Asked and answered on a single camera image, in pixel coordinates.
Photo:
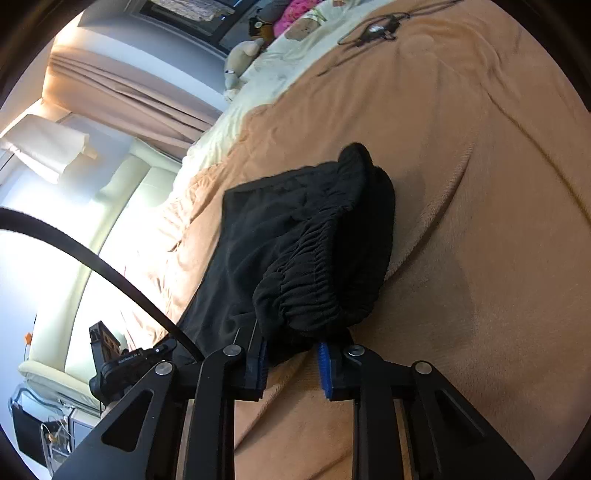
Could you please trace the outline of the black pants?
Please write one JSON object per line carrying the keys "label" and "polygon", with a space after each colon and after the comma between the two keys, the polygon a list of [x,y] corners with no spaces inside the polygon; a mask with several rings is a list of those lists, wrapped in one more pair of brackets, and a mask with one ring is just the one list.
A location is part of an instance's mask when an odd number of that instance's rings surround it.
{"label": "black pants", "polygon": [[339,158],[224,193],[221,234],[179,326],[201,353],[259,326],[276,366],[372,312],[393,249],[396,194],[360,143]]}

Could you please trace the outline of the cream padded headboard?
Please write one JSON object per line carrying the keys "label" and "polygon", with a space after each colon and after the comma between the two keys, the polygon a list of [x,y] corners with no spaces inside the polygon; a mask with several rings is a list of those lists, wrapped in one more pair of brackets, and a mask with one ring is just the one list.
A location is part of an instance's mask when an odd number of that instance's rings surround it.
{"label": "cream padded headboard", "polygon": [[15,235],[37,248],[41,281],[29,353],[18,367],[27,387],[49,401],[96,413],[89,328],[102,321],[124,347],[119,311],[138,283],[123,268],[148,244],[148,228],[172,191],[180,163],[134,139],[117,157],[66,172],[31,212],[16,213]]}

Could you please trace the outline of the white cloth hanging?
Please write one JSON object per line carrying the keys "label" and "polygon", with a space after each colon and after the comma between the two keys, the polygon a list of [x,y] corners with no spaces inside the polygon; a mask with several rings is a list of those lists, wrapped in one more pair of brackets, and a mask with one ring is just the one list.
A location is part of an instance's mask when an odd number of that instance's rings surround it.
{"label": "white cloth hanging", "polygon": [[58,181],[66,172],[97,165],[90,136],[51,120],[26,114],[2,137],[1,145],[45,180]]}

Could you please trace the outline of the pink curtain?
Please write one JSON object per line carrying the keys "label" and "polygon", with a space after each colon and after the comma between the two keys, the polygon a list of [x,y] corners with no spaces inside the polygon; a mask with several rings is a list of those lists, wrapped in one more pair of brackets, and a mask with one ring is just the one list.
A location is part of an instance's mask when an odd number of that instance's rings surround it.
{"label": "pink curtain", "polygon": [[52,49],[43,99],[178,159],[221,115],[161,78],[71,46]]}

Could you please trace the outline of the orange blanket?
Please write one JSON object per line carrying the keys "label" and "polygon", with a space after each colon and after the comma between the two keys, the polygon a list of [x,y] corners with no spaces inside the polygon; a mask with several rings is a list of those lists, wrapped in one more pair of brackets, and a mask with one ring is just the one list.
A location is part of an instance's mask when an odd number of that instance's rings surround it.
{"label": "orange blanket", "polygon": [[172,319],[197,289],[223,192],[367,146],[396,189],[387,280],[356,340],[432,362],[550,477],[590,415],[590,115],[544,48],[490,1],[337,47],[242,127],[195,145],[125,263]]}

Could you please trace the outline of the beige plush toy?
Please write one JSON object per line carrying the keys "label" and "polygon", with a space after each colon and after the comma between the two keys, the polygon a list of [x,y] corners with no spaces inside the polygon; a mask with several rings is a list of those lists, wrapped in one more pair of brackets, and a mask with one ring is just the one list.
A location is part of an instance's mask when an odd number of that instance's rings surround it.
{"label": "beige plush toy", "polygon": [[263,50],[263,38],[243,41],[231,49],[224,63],[224,98],[231,102],[242,88],[242,75]]}

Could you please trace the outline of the cream bed sheet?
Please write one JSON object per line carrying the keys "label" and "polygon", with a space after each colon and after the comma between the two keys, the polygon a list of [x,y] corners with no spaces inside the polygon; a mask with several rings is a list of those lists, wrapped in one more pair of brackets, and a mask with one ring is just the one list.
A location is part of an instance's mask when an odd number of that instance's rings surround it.
{"label": "cream bed sheet", "polygon": [[352,1],[341,14],[332,14],[327,23],[304,40],[287,40],[284,36],[274,40],[242,75],[242,88],[214,126],[188,149],[172,191],[182,193],[193,177],[222,162],[238,142],[243,121],[250,111],[276,101],[312,64],[337,47],[339,40],[387,4],[386,1]]}

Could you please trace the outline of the dark plush toy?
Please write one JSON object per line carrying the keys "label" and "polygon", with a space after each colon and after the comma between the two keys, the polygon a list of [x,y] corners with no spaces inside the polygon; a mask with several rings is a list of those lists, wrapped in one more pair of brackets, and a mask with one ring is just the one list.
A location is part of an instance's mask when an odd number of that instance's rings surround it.
{"label": "dark plush toy", "polygon": [[263,39],[266,43],[273,42],[276,36],[273,32],[273,23],[264,22],[257,16],[249,18],[249,37],[252,40]]}

